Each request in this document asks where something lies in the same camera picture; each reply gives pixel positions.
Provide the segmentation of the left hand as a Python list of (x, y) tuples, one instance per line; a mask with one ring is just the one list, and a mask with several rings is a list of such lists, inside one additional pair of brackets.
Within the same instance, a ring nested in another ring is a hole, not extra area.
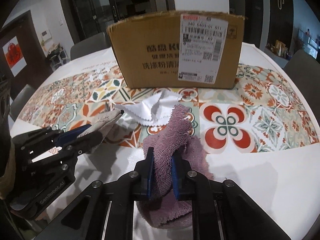
[(8, 194), (13, 190), (16, 174), (15, 145), (11, 141), (10, 154), (4, 175), (0, 178), (0, 199), (5, 200)]

